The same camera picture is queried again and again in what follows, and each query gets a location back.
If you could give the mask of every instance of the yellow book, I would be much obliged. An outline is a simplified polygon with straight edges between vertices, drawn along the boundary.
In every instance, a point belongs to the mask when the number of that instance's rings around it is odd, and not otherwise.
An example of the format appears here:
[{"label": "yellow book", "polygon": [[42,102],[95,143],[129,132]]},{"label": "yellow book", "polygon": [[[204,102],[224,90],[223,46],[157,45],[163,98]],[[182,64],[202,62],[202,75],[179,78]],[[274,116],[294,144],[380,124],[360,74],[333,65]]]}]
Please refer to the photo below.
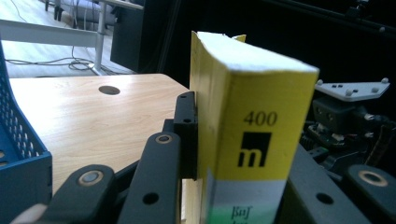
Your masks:
[{"label": "yellow book", "polygon": [[273,223],[286,185],[318,69],[244,39],[192,32],[198,181],[187,223]]}]

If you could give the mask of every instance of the blue plastic crate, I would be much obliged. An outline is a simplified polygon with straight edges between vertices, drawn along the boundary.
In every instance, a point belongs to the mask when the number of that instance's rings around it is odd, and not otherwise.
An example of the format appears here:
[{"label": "blue plastic crate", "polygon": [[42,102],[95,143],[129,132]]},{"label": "blue plastic crate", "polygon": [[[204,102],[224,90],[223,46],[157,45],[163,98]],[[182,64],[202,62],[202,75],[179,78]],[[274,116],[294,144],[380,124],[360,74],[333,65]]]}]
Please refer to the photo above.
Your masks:
[{"label": "blue plastic crate", "polygon": [[52,156],[18,107],[0,43],[0,224],[52,197]]}]

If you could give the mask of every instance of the gray floor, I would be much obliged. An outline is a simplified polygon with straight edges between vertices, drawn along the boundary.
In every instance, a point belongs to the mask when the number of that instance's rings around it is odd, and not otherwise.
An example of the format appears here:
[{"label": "gray floor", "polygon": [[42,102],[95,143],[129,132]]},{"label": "gray floor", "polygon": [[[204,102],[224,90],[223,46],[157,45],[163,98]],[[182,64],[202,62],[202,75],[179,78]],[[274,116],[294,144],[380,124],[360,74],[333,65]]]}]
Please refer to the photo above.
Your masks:
[{"label": "gray floor", "polygon": [[[45,4],[40,0],[2,0],[0,6],[0,20],[21,21],[48,26],[71,28],[72,18],[67,12],[63,13],[62,20],[53,19],[54,7],[50,6],[45,11]],[[87,29],[92,29],[92,24],[87,24]],[[106,30],[102,65],[112,71],[122,74],[132,74],[133,71],[111,62],[110,51],[113,36],[113,27],[108,26]],[[95,49],[58,45],[45,45],[22,43],[13,41],[2,41],[5,57],[7,60],[21,60],[27,62],[48,62],[62,58],[82,58],[94,61]],[[71,63],[73,60],[64,60],[58,63]],[[91,70],[81,71],[70,69],[67,65],[20,65],[7,63],[7,70],[10,77],[75,77],[75,76],[95,76]]]}]

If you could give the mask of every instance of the black m logo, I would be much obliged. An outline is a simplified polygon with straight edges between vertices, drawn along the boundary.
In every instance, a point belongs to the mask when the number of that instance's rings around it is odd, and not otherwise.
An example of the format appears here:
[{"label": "black m logo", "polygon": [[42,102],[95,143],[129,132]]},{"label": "black m logo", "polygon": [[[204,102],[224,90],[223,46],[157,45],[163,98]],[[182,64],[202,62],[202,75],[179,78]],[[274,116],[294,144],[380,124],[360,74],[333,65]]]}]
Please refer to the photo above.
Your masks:
[{"label": "black m logo", "polygon": [[263,167],[270,144],[271,133],[244,133],[238,167]]}]

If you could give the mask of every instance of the table surface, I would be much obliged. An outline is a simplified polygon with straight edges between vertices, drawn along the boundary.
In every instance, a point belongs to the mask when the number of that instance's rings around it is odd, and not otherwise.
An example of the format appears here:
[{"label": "table surface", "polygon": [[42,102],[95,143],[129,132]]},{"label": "table surface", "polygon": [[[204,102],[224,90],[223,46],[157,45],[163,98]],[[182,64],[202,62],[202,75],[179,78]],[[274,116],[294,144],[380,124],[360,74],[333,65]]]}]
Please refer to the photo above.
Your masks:
[{"label": "table surface", "polygon": [[[137,161],[147,139],[174,116],[188,91],[165,75],[12,78],[23,114],[52,154],[53,190],[77,169],[103,164],[115,172]],[[112,86],[119,94],[99,91]]]}]

